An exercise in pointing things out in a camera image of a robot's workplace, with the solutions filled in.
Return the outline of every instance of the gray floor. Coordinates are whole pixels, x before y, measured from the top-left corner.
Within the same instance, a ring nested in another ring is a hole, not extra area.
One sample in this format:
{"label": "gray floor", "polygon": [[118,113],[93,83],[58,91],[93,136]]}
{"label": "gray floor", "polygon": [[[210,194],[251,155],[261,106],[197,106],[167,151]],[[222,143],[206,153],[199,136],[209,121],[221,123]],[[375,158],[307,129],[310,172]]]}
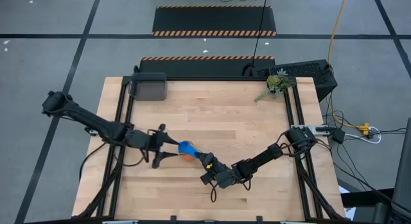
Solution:
{"label": "gray floor", "polygon": [[[342,0],[268,0],[278,34],[331,34]],[[411,35],[411,0],[381,0],[399,35]],[[1,34],[81,34],[94,0],[0,0]],[[149,34],[159,5],[223,4],[218,0],[101,0],[90,33]],[[263,4],[263,0],[228,4]],[[374,0],[347,0],[338,34],[389,35]],[[0,219],[13,223],[27,190],[51,119],[41,103],[61,90],[79,39],[0,39]],[[252,55],[255,39],[89,39],[70,93],[95,112],[106,76],[130,74],[143,56]],[[262,39],[257,55],[278,64],[327,57],[326,39]],[[411,40],[401,40],[411,54]],[[354,124],[380,130],[403,128],[411,116],[411,79],[393,40],[336,40],[331,59],[339,86],[334,107]],[[321,103],[323,112],[326,104]],[[346,128],[346,132],[356,131]],[[81,125],[60,121],[25,219],[69,218],[78,187],[78,168],[89,137]],[[402,135],[381,144],[347,141],[358,170],[375,188],[392,187]],[[334,148],[335,162],[346,168]],[[340,149],[344,160],[347,155]],[[360,189],[337,170],[339,179]]]}

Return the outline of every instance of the yellow cable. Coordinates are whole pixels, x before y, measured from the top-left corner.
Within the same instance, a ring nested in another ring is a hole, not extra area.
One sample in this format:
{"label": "yellow cable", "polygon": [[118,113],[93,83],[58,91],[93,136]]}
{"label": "yellow cable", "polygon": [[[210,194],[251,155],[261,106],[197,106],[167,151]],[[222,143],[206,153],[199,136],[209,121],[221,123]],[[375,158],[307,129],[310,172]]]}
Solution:
{"label": "yellow cable", "polygon": [[328,63],[328,64],[330,64],[330,60],[331,60],[331,48],[332,48],[332,46],[333,46],[334,35],[335,35],[335,32],[337,31],[338,23],[340,23],[340,17],[341,17],[342,10],[344,9],[344,6],[345,6],[345,1],[346,1],[346,0],[342,0],[340,12],[338,13],[337,21],[335,21],[333,34],[331,35],[331,40],[329,41],[328,59],[327,59],[327,63]]}
{"label": "yellow cable", "polygon": [[[337,28],[338,28],[338,23],[340,23],[341,13],[342,13],[342,10],[344,9],[345,2],[346,2],[346,1],[347,1],[347,0],[342,0],[340,12],[338,13],[337,21],[335,21],[335,25],[334,25],[333,34],[331,35],[331,39],[330,39],[330,41],[329,41],[328,59],[327,59],[327,63],[328,63],[328,64],[330,64],[330,61],[331,61],[331,50],[332,50],[332,47],[333,47],[334,36],[335,36],[335,32],[337,31]],[[360,129],[360,130],[368,130],[367,124],[365,124],[365,125],[363,125],[363,126],[356,126],[356,125],[345,124],[345,123],[343,123],[342,121],[340,121],[340,120],[337,118],[337,116],[335,116],[333,109],[332,109],[331,106],[329,105],[328,98],[326,98],[326,101],[327,101],[327,104],[328,104],[328,109],[331,110],[331,114],[333,115],[334,119],[335,119],[336,121],[338,121],[340,124],[342,124],[342,125],[344,125],[344,126],[346,126],[346,127],[350,127],[350,128],[357,128],[357,129]]]}

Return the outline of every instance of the blue object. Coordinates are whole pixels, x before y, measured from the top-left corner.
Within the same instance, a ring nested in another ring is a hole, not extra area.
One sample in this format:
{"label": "blue object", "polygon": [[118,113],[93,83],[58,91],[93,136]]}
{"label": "blue object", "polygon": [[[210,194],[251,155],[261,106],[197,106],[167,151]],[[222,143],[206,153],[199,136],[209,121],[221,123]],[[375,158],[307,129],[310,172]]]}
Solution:
{"label": "blue object", "polygon": [[201,151],[194,147],[191,141],[182,141],[179,144],[179,153],[180,155],[190,155],[197,159],[198,157],[196,157],[195,153],[201,153]]}

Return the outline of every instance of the wooden table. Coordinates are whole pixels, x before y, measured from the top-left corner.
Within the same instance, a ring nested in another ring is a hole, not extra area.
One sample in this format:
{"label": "wooden table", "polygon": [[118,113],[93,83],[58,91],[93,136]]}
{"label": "wooden table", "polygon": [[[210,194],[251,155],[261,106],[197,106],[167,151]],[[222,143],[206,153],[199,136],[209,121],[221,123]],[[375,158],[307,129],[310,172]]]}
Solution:
{"label": "wooden table", "polygon": [[[298,78],[297,83],[306,124],[322,124],[313,80]],[[114,120],[120,87],[120,77],[106,78],[97,111],[99,116]],[[193,141],[197,148],[213,152],[230,166],[265,150],[288,129],[283,95],[277,99],[267,96],[258,103],[253,101],[265,87],[265,82],[168,82],[165,101],[134,101],[131,122],[144,131],[164,123],[175,140]],[[290,97],[295,109],[292,92]],[[99,137],[91,137],[88,152],[100,144]],[[163,150],[177,152],[176,146],[168,144]],[[107,152],[108,148],[104,148],[86,162],[73,214],[83,211],[100,188]],[[343,216],[329,151],[315,146],[311,155],[320,191]],[[125,163],[131,164],[140,158],[138,150],[127,148]],[[300,221],[304,216],[293,161],[281,157],[259,168],[250,191],[242,185],[218,188],[215,203],[210,201],[211,186],[204,185],[199,178],[205,171],[197,160],[172,157],[163,160],[158,169],[145,163],[123,168],[116,219],[169,220],[171,215],[177,215],[178,220],[250,221],[263,216],[265,221]],[[307,190],[314,216],[311,191],[308,187]]]}

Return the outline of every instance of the succulent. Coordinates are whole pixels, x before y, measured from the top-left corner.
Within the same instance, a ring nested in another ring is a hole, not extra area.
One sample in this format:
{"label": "succulent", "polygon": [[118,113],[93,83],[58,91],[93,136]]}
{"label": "succulent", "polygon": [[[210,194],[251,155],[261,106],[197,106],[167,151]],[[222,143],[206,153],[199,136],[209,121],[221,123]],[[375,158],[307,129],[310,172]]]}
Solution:
{"label": "succulent", "polygon": [[285,91],[288,87],[291,87],[291,81],[288,79],[288,74],[281,69],[277,72],[277,75],[269,76],[267,78],[267,89],[256,99],[255,102],[263,99],[269,92],[274,93],[274,99],[278,97],[280,92]]}
{"label": "succulent", "polygon": [[280,69],[280,71],[277,72],[277,74],[279,76],[288,76],[288,73],[286,73],[282,68]]}

